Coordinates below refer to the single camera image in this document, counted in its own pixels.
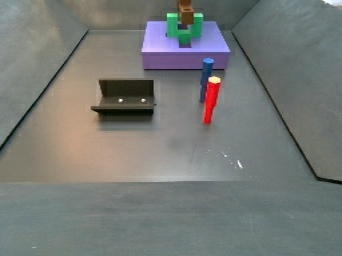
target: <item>red peg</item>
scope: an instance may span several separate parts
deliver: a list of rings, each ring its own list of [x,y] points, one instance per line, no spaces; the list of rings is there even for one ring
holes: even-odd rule
[[[211,76],[208,78],[207,94],[205,94],[205,112],[204,112],[204,120],[203,120],[204,124],[211,123],[212,112],[217,103],[219,87],[220,87],[220,78],[216,76]]]

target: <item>green object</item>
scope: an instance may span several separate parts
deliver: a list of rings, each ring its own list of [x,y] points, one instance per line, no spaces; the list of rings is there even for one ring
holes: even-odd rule
[[[167,14],[167,37],[177,37],[177,13]]]
[[[189,30],[177,30],[177,40],[180,44],[189,44],[191,42],[191,34]]]
[[[191,25],[191,37],[199,38],[201,37],[201,29],[203,29],[203,13],[193,14],[193,24]]]
[[[203,13],[193,14],[193,24],[189,29],[179,29],[179,14],[167,13],[167,37],[176,37],[180,45],[189,44],[191,38],[201,37]]]

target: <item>gray floor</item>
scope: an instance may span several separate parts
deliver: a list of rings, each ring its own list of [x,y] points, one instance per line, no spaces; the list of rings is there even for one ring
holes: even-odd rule
[[[196,71],[143,72],[139,32],[86,36],[1,152],[1,181],[53,183],[1,183],[0,255],[340,255],[340,186],[314,180],[225,36],[209,127]],[[119,76],[156,79],[151,121],[89,111],[97,78]],[[191,179],[231,181],[93,182]]]
[[[0,155],[0,180],[314,180],[229,32],[232,55],[209,126],[200,70],[144,71],[140,31],[92,31]],[[151,120],[98,119],[98,78],[155,80]]]
[[[342,251],[323,183],[1,184],[6,256],[322,256]]]

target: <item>purple box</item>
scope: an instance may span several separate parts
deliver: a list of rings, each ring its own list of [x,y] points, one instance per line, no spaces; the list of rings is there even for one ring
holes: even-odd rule
[[[225,69],[229,48],[215,21],[203,22],[200,38],[191,48],[180,48],[177,38],[168,38],[167,22],[148,21],[141,49],[144,69],[201,69],[203,59],[212,58],[213,69]]]

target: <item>gray wall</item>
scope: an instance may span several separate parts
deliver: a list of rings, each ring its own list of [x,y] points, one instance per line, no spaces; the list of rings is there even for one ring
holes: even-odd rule
[[[85,32],[58,1],[0,0],[0,146]]]
[[[148,20],[164,20],[176,0],[61,0],[90,29],[144,29]],[[231,30],[259,0],[192,0],[196,11]]]
[[[232,31],[316,175],[342,180],[342,11],[260,0]]]

